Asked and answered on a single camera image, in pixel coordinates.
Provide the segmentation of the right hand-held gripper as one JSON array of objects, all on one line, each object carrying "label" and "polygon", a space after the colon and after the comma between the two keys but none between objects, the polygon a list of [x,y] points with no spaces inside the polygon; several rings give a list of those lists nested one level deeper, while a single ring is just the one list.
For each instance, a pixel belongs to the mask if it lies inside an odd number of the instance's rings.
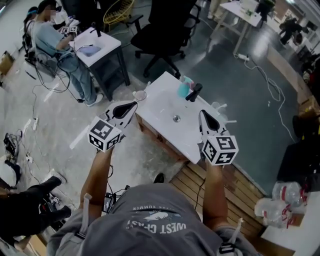
[{"label": "right hand-held gripper", "polygon": [[198,115],[198,151],[197,163],[208,160],[212,166],[224,166],[233,162],[239,152],[239,146],[234,135],[226,129],[206,110],[201,110]]}]

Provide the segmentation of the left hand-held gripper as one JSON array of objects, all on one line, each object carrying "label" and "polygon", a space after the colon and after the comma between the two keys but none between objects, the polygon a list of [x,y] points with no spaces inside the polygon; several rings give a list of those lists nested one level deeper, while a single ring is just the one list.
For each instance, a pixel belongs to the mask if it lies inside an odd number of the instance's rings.
[{"label": "left hand-held gripper", "polygon": [[123,129],[130,123],[138,108],[134,100],[112,102],[104,112],[104,120],[96,116],[87,132],[88,142],[97,150],[106,152],[120,143],[126,135]]}]

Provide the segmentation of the person's left forearm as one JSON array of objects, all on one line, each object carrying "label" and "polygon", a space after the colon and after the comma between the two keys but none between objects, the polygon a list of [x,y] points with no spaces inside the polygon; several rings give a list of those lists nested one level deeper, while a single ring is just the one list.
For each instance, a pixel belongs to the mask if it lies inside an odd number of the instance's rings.
[{"label": "person's left forearm", "polygon": [[99,151],[90,168],[89,174],[80,193],[79,209],[84,208],[84,196],[89,194],[91,199],[88,205],[89,216],[97,219],[102,215],[105,195],[108,185],[108,176],[111,164],[113,148],[106,152]]}]

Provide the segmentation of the person's right forearm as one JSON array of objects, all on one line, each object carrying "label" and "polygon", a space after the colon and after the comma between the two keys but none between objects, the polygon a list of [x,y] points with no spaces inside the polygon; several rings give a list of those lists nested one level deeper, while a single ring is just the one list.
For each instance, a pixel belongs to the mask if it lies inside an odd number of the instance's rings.
[{"label": "person's right forearm", "polygon": [[228,225],[228,204],[221,165],[205,161],[206,177],[202,205],[203,224],[213,231]]}]

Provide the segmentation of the black metal stand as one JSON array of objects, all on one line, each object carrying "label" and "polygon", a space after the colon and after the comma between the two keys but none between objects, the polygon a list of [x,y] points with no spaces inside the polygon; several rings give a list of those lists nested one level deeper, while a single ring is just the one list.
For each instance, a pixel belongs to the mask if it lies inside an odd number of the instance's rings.
[{"label": "black metal stand", "polygon": [[131,84],[122,47],[107,53],[88,67],[106,98],[111,102],[114,91],[123,83]]}]

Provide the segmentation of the wooden sink cabinet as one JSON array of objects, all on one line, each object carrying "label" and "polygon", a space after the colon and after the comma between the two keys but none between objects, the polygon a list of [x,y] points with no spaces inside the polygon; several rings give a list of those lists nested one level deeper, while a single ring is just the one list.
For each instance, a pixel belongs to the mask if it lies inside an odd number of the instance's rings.
[{"label": "wooden sink cabinet", "polygon": [[140,115],[135,114],[139,129],[142,133],[148,135],[153,142],[160,148],[165,150],[168,155],[174,158],[177,162],[187,162],[188,159],[175,148],[170,142],[167,141],[158,131],[150,126]]}]

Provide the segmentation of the teal spray bottle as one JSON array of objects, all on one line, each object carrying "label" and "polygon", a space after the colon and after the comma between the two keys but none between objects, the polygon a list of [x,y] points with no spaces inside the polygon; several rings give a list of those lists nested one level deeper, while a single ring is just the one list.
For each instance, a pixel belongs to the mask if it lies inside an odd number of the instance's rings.
[{"label": "teal spray bottle", "polygon": [[187,77],[187,76],[183,76],[182,82],[179,85],[179,88],[177,90],[177,94],[179,97],[181,98],[185,98],[189,95],[189,91],[192,90],[195,86],[195,82]]}]

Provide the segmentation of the small white sink basin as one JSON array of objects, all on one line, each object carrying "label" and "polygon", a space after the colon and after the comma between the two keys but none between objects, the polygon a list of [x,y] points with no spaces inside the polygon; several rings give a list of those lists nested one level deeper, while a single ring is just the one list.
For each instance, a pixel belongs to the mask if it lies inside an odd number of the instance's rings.
[{"label": "small white sink basin", "polygon": [[87,66],[91,67],[107,54],[121,46],[121,42],[104,32],[98,37],[92,27],[77,35],[69,45],[74,49],[78,58]]}]

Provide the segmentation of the wooden slat platform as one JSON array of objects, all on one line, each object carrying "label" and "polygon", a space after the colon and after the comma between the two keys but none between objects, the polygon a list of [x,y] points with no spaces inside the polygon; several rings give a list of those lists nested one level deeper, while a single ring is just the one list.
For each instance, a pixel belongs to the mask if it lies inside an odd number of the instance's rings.
[{"label": "wooden slat platform", "polygon": [[[206,171],[201,166],[188,162],[170,181],[174,189],[185,196],[200,216],[203,211],[205,177]],[[238,220],[242,218],[240,232],[245,236],[260,236],[266,228],[263,218],[255,215],[254,208],[264,195],[232,164],[223,168],[223,182],[229,224],[236,227]]]}]

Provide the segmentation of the black office chair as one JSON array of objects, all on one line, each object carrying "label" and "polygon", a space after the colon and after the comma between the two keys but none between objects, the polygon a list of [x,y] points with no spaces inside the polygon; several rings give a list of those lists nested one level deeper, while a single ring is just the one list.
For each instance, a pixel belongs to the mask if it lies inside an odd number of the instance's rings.
[{"label": "black office chair", "polygon": [[[151,0],[148,24],[141,28],[142,15],[136,15],[130,19],[137,33],[131,39],[131,45],[138,48],[135,57],[142,54],[152,55],[153,58],[143,71],[143,76],[150,75],[150,69],[162,59],[174,71],[174,77],[180,79],[181,74],[177,66],[171,60],[171,56],[179,55],[182,59],[186,54],[182,47],[187,46],[191,38],[192,29],[200,22],[199,15],[191,14],[195,7],[198,12],[201,7],[196,4],[197,0]],[[194,25],[186,26],[188,20],[194,20]]]}]

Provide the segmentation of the small black faucet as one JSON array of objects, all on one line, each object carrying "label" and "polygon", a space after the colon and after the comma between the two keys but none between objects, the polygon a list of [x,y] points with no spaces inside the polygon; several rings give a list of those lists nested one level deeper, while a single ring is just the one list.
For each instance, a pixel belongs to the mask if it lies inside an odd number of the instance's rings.
[{"label": "small black faucet", "polygon": [[91,34],[94,31],[96,31],[97,37],[100,38],[102,36],[102,34],[101,34],[101,26],[96,22],[92,22],[91,27],[92,27],[92,30],[89,33]]}]

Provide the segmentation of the black battery box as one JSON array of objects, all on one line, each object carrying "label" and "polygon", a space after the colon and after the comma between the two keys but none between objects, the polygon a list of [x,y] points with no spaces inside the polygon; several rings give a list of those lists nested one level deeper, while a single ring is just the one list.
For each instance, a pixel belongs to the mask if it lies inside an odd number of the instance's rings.
[{"label": "black battery box", "polygon": [[107,192],[104,197],[103,212],[107,215],[111,212],[112,207],[117,202],[117,194]]}]

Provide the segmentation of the large clear water bottle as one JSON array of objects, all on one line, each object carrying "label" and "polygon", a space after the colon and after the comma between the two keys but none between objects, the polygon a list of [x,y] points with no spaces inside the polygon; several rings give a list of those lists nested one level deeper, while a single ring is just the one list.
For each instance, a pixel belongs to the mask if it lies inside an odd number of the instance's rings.
[{"label": "large clear water bottle", "polygon": [[291,205],[283,200],[261,198],[254,207],[254,214],[263,218],[265,226],[286,229],[292,220]]},{"label": "large clear water bottle", "polygon": [[272,199],[284,201],[293,208],[306,205],[307,194],[299,183],[277,181],[272,189]]}]

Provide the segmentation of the white table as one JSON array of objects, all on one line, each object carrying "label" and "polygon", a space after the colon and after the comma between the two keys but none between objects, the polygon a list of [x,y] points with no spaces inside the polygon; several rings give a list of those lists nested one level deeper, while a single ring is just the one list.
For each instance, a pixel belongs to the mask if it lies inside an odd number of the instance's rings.
[{"label": "white table", "polygon": [[[222,15],[218,20],[216,27],[213,29],[210,39],[212,40],[221,29],[228,29],[238,35],[239,38],[232,53],[233,56],[237,58],[239,55],[238,50],[243,39],[247,39],[252,28],[256,28],[258,23],[262,20],[261,15],[256,12],[258,3],[255,0],[233,0],[221,3],[219,7],[222,8]],[[235,25],[225,22],[228,15],[234,15],[238,18],[239,22],[244,22],[241,31],[239,31]]]}]

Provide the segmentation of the large cardboard box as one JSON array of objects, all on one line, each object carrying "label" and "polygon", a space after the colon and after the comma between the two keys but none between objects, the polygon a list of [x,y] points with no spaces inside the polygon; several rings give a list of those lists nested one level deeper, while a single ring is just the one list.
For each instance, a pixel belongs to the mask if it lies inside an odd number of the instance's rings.
[{"label": "large cardboard box", "polygon": [[294,256],[295,251],[257,236],[247,236],[248,241],[263,256]]}]

